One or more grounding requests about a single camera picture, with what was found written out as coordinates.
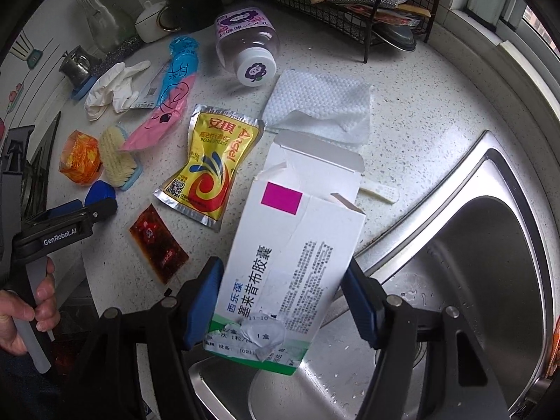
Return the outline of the person's left hand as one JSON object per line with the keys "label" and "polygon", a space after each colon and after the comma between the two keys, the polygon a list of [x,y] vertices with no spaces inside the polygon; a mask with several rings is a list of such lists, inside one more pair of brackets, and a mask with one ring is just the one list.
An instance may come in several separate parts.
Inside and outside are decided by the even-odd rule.
{"label": "person's left hand", "polygon": [[37,330],[40,332],[51,331],[60,322],[53,276],[55,266],[50,258],[47,259],[45,268],[46,276],[36,289],[40,301],[37,307],[31,307],[11,292],[1,291],[1,348],[14,356],[22,356],[28,351],[15,327],[16,318],[25,322],[37,321]]}

